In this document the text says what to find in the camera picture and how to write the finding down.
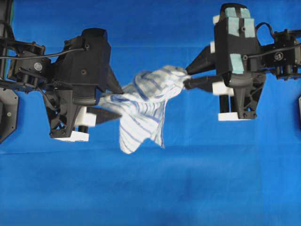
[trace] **teal padding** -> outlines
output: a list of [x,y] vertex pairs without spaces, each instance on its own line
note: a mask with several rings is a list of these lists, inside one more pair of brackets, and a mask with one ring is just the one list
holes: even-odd
[[228,18],[228,32],[229,34],[239,37],[239,18],[229,17]]
[[254,38],[255,37],[255,27],[254,27],[254,19],[248,18],[245,20],[245,37],[246,38]]
[[250,11],[247,8],[240,8],[242,18],[251,18]]
[[225,9],[225,14],[226,14],[226,17],[237,17],[236,11],[235,11],[234,7],[232,7],[232,8],[226,8]]
[[230,54],[231,64],[232,64],[232,72],[234,74],[243,74],[244,66],[243,61],[241,60],[241,55],[232,53]]

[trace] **blue backdrop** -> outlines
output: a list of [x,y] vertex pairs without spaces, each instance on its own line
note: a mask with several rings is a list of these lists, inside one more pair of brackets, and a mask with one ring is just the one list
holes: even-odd
[[[61,51],[105,28],[122,85],[141,70],[186,67],[214,40],[224,1],[15,0],[15,37]],[[301,29],[299,0],[243,1],[255,23]],[[271,43],[268,29],[259,31]],[[18,129],[0,145],[1,226],[254,226],[301,223],[301,81],[268,75],[258,119],[218,122],[218,98],[183,91],[167,104],[161,149],[119,149],[119,122],[88,143],[49,138],[42,97],[20,96]]]

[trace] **crumpled fabric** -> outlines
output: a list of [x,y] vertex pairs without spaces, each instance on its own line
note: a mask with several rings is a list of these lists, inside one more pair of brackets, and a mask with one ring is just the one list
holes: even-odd
[[119,143],[124,153],[133,153],[147,138],[164,147],[166,104],[180,94],[189,77],[185,69],[168,65],[154,72],[138,73],[132,83],[122,88],[124,94],[101,97],[101,107],[122,115]]

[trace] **wire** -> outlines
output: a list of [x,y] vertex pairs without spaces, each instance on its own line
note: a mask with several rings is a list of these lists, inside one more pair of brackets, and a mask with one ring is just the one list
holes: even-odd
[[46,54],[42,56],[0,56],[0,59],[12,59],[12,60],[31,60],[31,59],[39,59],[39,58],[45,58],[45,57],[58,57],[60,55],[75,52],[75,51],[85,51],[84,48],[74,48],[65,50],[59,53],[53,53],[53,54]]
[[57,108],[54,107],[54,106],[52,105],[52,103],[50,102],[50,100],[49,100],[49,98],[46,96],[46,94],[45,94],[39,87],[37,87],[37,90],[38,90],[38,91],[42,94],[42,96],[48,101],[49,108],[50,108],[52,111],[56,111]]
[[262,26],[262,25],[266,25],[269,28],[269,33],[272,36],[272,38],[274,38],[274,33],[273,33],[273,29],[271,27],[270,24],[266,23],[266,22],[262,22],[260,24],[257,24],[257,26],[255,27],[255,32],[256,32],[256,36],[257,36],[257,31],[258,29]]
[[294,46],[290,46],[290,47],[277,48],[277,49],[270,50],[270,51],[265,52],[265,53],[254,54],[254,55],[247,55],[247,59],[248,58],[255,58],[255,57],[262,57],[262,56],[265,56],[265,55],[268,55],[268,54],[271,54],[271,53],[277,53],[277,52],[287,51],[287,50],[291,50],[293,48],[297,48],[299,46],[301,46],[301,43],[299,43],[297,45],[294,45]]

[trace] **towel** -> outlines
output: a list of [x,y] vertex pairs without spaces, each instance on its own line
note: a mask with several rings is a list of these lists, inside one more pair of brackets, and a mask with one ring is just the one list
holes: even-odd
[[180,94],[188,78],[183,68],[167,65],[154,72],[138,73],[122,88],[124,94],[108,93],[100,98],[101,107],[122,115],[119,143],[124,153],[133,153],[147,138],[164,147],[166,104]]

